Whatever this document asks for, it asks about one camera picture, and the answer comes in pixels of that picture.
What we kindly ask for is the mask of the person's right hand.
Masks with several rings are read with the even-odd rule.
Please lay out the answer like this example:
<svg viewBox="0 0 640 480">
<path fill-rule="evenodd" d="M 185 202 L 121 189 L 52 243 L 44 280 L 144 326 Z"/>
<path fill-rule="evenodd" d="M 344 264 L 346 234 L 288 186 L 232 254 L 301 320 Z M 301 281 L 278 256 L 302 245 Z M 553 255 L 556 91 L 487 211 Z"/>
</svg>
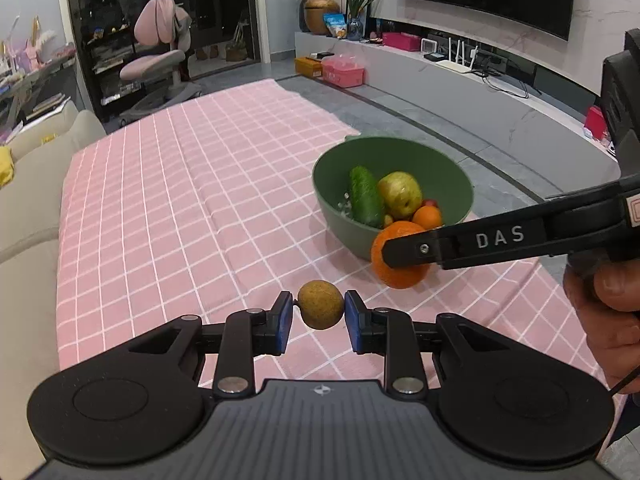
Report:
<svg viewBox="0 0 640 480">
<path fill-rule="evenodd" d="M 623 380 L 639 367 L 639 261 L 575 252 L 567 257 L 563 287 L 608 385 L 637 394 L 639 379 Z"/>
</svg>

